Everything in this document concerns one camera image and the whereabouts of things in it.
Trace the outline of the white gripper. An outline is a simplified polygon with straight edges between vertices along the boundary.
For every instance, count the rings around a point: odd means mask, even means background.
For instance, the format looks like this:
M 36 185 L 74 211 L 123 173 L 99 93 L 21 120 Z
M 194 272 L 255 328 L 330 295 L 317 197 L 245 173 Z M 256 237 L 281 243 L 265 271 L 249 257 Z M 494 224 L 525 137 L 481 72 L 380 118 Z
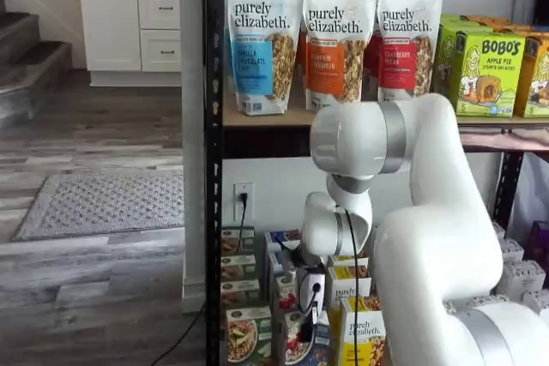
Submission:
M 301 267 L 298 270 L 298 307 L 307 321 L 300 324 L 299 342 L 310 343 L 323 311 L 326 271 L 324 267 Z

